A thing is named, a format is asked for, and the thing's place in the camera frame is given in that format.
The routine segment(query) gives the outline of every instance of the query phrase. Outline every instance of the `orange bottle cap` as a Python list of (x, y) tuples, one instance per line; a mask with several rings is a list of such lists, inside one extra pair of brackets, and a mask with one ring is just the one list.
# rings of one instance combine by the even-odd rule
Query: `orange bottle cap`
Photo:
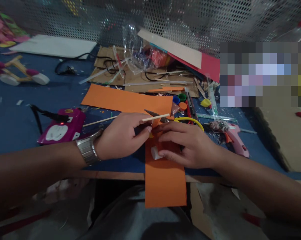
[(181, 103), (179, 104), (179, 107), (180, 107), (180, 110), (185, 111), (185, 110), (187, 109), (188, 106), (187, 106), (186, 103), (181, 102)]

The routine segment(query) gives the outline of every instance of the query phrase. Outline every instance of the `silver watch band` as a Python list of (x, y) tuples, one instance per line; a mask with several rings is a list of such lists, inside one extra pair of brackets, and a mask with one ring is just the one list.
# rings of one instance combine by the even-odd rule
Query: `silver watch band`
[(94, 164), (95, 162), (100, 161), (95, 150), (94, 140), (97, 137), (99, 137), (102, 134), (102, 132), (103, 130), (100, 129), (98, 132), (94, 133), (93, 135), (76, 141), (77, 146), (88, 166)]

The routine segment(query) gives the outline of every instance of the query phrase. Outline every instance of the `toy vehicle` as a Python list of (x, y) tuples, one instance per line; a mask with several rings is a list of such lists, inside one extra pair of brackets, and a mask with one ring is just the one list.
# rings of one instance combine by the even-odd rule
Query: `toy vehicle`
[[(24, 65), (22, 65), (19, 61), (22, 57), (23, 56), (19, 55), (7, 63), (0, 62), (0, 80), (2, 82), (12, 86), (17, 86), (21, 82), (27, 82), (27, 81), (34, 81), (41, 85), (46, 85), (47, 83), (49, 83), (49, 78), (47, 76), (45, 76), (42, 73), (39, 73), (37, 70), (27, 69)], [(27, 77), (20, 78), (15, 74), (13, 74), (12, 72), (10, 72), (7, 69), (7, 67), (11, 65), (18, 68)]]

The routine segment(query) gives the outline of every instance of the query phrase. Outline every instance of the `perforated metal sheet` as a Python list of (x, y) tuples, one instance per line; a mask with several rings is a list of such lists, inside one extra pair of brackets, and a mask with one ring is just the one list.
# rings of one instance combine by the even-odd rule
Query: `perforated metal sheet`
[(269, 42), (301, 20), (301, 0), (4, 0), (29, 33), (122, 46), (122, 24), (219, 57), (220, 42)]

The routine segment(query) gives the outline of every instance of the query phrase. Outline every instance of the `white wheel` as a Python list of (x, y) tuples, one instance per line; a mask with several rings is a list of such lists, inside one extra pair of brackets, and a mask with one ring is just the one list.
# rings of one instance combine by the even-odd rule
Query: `white wheel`
[(42, 73), (32, 76), (32, 79), (34, 82), (40, 85), (46, 85), (47, 83), (49, 83), (49, 78)]
[(8, 74), (1, 74), (0, 80), (2, 82), (7, 83), (12, 86), (18, 86), (20, 84), (20, 82), (18, 82), (15, 78), (13, 78), (12, 76), (10, 76)]

